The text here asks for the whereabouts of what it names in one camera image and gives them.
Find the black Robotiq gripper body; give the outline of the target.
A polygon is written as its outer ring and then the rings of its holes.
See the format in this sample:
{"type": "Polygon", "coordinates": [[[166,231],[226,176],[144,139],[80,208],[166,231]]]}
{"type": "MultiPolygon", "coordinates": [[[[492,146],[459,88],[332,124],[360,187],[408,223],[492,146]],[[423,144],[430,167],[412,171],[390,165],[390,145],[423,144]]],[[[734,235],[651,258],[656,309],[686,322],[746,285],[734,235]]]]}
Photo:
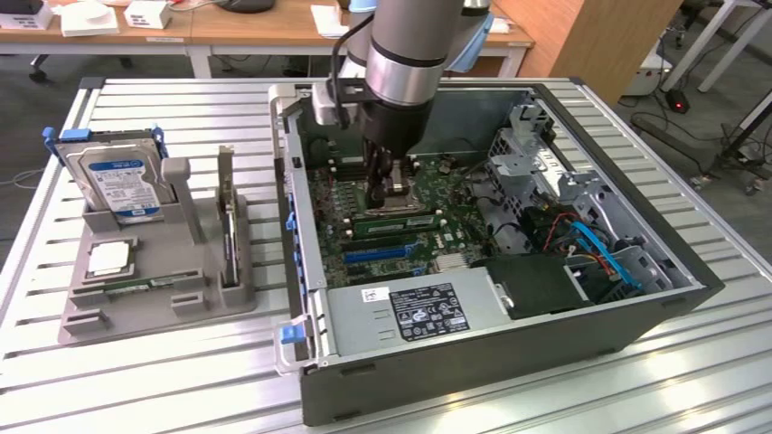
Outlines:
{"type": "Polygon", "coordinates": [[[418,106],[400,106],[378,99],[360,105],[362,137],[404,157],[424,137],[432,101],[418,106]]]}

